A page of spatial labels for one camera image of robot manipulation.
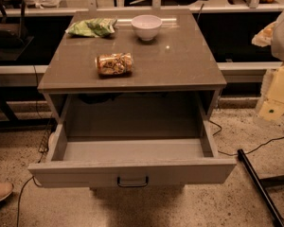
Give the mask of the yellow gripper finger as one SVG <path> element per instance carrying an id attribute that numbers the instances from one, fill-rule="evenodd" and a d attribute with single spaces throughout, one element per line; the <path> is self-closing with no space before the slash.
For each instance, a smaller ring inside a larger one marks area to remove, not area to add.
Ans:
<path id="1" fill-rule="evenodd" d="M 269 97 L 284 104 L 284 63 L 279 68 L 275 69 L 275 76 L 273 85 L 269 90 Z M 283 114 L 284 106 L 273 108 L 269 112 L 264 108 L 260 112 L 256 111 L 254 121 L 258 124 L 270 124 L 276 122 Z"/>

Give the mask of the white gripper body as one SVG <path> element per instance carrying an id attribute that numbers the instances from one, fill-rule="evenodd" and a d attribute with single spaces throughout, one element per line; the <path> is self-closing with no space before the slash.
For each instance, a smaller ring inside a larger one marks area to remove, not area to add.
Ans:
<path id="1" fill-rule="evenodd" d="M 263 76 L 261 88 L 260 88 L 260 98 L 257 102 L 256 111 L 260 112 L 264 108 L 269 112 L 273 108 L 283 107 L 284 104 L 273 98 L 269 97 L 269 90 L 273 85 L 273 79 L 275 76 L 275 69 L 268 69 Z"/>

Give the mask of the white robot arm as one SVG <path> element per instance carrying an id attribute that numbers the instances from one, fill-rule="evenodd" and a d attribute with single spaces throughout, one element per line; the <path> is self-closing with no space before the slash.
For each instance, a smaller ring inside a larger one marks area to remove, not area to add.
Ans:
<path id="1" fill-rule="evenodd" d="M 284 114 L 284 10 L 252 39 L 252 44 L 269 45 L 272 55 L 282 61 L 280 67 L 268 69 L 263 76 L 255 120 L 266 124 Z"/>

